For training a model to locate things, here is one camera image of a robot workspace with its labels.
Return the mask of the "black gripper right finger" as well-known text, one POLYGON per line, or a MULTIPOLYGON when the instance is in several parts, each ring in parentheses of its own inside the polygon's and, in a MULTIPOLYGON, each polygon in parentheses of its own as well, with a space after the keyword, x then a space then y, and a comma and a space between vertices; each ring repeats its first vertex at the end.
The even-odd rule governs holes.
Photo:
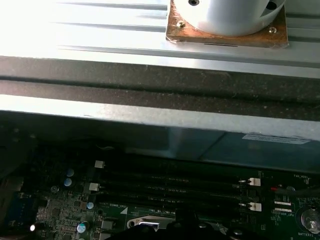
POLYGON ((243 240, 244 231, 240 229, 228 230, 223 234, 215 230, 207 222, 200 221, 194 211, 186 212, 186 239, 187 240, 243 240))

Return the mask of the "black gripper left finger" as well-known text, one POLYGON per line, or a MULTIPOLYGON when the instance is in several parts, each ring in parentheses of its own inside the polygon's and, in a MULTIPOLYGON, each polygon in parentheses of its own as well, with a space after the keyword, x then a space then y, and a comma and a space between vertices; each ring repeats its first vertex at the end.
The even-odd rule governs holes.
POLYGON ((146 215, 130 219, 127 229, 111 240, 183 240, 186 237, 186 211, 177 209, 174 218, 146 215))

